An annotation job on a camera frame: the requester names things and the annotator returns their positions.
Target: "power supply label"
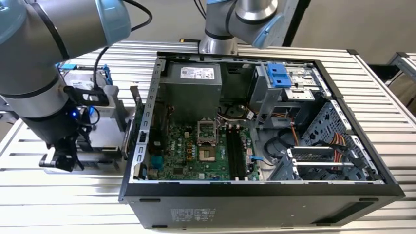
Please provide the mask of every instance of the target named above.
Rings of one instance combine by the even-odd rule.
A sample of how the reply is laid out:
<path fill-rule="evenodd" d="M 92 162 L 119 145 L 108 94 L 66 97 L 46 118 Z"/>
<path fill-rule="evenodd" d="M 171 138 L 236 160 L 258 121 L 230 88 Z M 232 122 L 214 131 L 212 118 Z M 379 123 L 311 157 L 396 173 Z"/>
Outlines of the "power supply label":
<path fill-rule="evenodd" d="M 214 68 L 183 67 L 182 78 L 183 79 L 215 79 Z"/>
<path fill-rule="evenodd" d="M 212 222 L 215 211 L 215 208 L 171 209 L 171 214 L 175 222 Z"/>

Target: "wire bundle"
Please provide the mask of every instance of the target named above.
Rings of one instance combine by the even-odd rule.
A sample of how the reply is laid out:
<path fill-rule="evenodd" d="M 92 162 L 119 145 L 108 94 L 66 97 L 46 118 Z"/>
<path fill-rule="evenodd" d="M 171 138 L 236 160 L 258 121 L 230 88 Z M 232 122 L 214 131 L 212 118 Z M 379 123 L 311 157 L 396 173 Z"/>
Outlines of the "wire bundle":
<path fill-rule="evenodd" d="M 334 134 L 334 139 L 331 144 L 347 146 L 346 139 L 340 133 Z M 342 162 L 343 154 L 335 150 L 334 152 L 334 162 Z"/>

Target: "wall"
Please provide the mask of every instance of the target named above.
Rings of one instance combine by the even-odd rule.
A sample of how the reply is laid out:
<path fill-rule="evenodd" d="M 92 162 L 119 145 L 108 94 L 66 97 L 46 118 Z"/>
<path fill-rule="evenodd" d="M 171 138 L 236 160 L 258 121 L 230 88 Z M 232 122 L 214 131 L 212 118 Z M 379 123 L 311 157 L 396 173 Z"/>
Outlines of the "wall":
<path fill-rule="evenodd" d="M 179 41 L 180 38 L 202 39 L 206 20 L 194 0 L 139 0 L 154 14 L 154 21 L 130 36 L 131 40 Z M 147 14 L 128 5 L 132 25 L 147 20 Z"/>
<path fill-rule="evenodd" d="M 356 49 L 370 63 L 416 52 L 415 0 L 312 0 L 292 46 Z"/>

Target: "barcode sticker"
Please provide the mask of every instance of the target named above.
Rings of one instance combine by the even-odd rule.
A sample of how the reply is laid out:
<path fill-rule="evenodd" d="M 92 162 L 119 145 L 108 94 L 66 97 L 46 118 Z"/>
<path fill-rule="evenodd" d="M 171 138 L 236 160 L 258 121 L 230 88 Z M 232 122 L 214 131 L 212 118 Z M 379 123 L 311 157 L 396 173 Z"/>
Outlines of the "barcode sticker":
<path fill-rule="evenodd" d="M 252 119 L 254 119 L 254 116 L 255 116 L 255 113 L 254 113 L 252 111 L 250 111 L 248 114 L 247 114 L 247 118 L 248 118 L 250 120 L 252 120 Z"/>
<path fill-rule="evenodd" d="M 183 67 L 183 79 L 215 79 L 214 68 Z"/>

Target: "metal table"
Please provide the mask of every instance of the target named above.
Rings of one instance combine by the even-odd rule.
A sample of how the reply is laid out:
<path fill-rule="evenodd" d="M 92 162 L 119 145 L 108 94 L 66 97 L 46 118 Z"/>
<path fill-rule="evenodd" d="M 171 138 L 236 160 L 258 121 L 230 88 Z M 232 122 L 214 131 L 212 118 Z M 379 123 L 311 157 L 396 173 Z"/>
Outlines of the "metal table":
<path fill-rule="evenodd" d="M 198 52 L 195 43 L 124 41 L 102 59 L 108 64 L 120 99 L 134 105 L 130 86 L 147 97 L 156 51 Z M 70 61 L 92 66 L 99 51 Z M 407 197 L 340 228 L 326 233 L 416 232 L 416 119 L 358 55 L 347 50 L 271 47 L 258 50 L 240 45 L 240 55 L 319 59 L 335 80 L 347 104 L 388 165 Z M 118 203 L 123 175 L 48 175 L 38 167 L 44 143 L 19 122 L 0 144 L 0 227 L 2 233 L 144 231 L 128 205 Z M 311 229 L 192 229 L 188 233 L 308 233 Z"/>
<path fill-rule="evenodd" d="M 416 82 L 416 54 L 398 52 L 391 58 L 390 64 L 396 65 Z"/>

